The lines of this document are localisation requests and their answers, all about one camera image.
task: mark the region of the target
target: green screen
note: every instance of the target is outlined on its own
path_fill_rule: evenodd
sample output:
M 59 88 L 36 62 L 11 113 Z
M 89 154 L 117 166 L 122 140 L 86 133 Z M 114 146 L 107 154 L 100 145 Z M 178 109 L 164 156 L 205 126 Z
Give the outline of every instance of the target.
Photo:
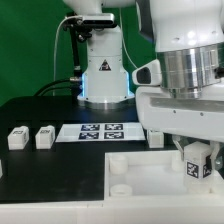
M 55 33 L 60 21 L 71 10 L 62 0 L 0 1 L 0 105 L 14 97 L 32 96 L 43 85 L 53 81 Z M 112 12 L 119 24 L 119 11 Z M 154 45 L 138 33 L 136 8 L 122 9 L 124 38 L 132 60 L 138 67 L 155 58 Z M 86 44 L 79 44 L 79 56 L 86 68 Z M 126 55 L 124 67 L 134 70 Z M 69 32 L 60 32 L 57 57 L 57 79 L 73 74 Z M 69 94 L 58 91 L 57 94 Z

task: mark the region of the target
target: black table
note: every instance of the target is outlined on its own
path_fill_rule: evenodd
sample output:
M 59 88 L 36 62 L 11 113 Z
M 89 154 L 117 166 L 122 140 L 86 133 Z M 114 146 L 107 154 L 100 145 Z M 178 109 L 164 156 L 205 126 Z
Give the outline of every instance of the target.
M 0 203 L 91 201 L 104 198 L 104 157 L 107 152 L 144 151 L 146 141 L 54 143 L 36 150 L 35 135 L 42 126 L 137 122 L 135 105 L 99 111 L 81 108 L 69 96 L 22 97 L 0 108 Z M 13 128 L 28 126 L 24 150 L 9 151 Z

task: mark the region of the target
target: white cube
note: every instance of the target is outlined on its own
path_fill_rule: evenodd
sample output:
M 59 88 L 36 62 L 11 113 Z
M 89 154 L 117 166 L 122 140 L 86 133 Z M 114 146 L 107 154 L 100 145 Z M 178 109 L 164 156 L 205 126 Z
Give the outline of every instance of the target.
M 24 149 L 29 141 L 29 129 L 26 126 L 14 128 L 8 136 L 9 150 Z
M 55 128 L 51 125 L 41 127 L 35 138 L 37 149 L 50 149 L 55 140 Z
M 147 135 L 149 148 L 164 148 L 163 132 L 148 130 Z

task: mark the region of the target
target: white platform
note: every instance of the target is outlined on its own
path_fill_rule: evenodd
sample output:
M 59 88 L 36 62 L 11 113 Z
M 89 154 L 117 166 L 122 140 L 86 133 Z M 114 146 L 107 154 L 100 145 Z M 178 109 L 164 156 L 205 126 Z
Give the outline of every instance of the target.
M 175 151 L 119 153 L 128 158 L 128 171 L 110 173 L 105 157 L 105 198 L 95 202 L 0 205 L 7 224 L 223 224 L 224 183 L 214 176 L 209 194 L 189 194 L 183 171 L 172 170 Z M 111 197 L 114 184 L 125 183 L 133 195 Z

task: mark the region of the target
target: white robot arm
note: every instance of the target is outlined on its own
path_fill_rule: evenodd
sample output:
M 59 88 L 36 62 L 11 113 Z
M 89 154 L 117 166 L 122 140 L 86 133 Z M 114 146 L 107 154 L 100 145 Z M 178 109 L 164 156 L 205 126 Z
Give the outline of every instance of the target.
M 212 168 L 219 170 L 224 165 L 224 1 L 148 2 L 149 38 L 156 43 L 157 59 L 133 73 L 141 85 L 136 93 L 139 120 L 149 139 L 153 132 L 172 134 L 185 164 L 203 161 L 204 168 L 198 165 L 203 170 L 210 156 Z M 193 143 L 185 153 L 187 137 L 210 145 Z M 187 187 L 197 192 L 195 186 L 190 181 Z
M 90 25 L 87 40 L 88 68 L 82 76 L 83 92 L 78 96 L 80 105 L 94 109 L 116 109 L 134 99 L 129 90 L 129 75 L 122 64 L 122 36 L 113 24 L 111 14 L 103 14 L 102 7 L 125 7 L 135 0 L 64 0 L 75 13 L 82 16 L 81 25 Z
M 102 7 L 127 7 L 134 5 L 135 0 L 63 0 L 79 15 L 102 13 Z

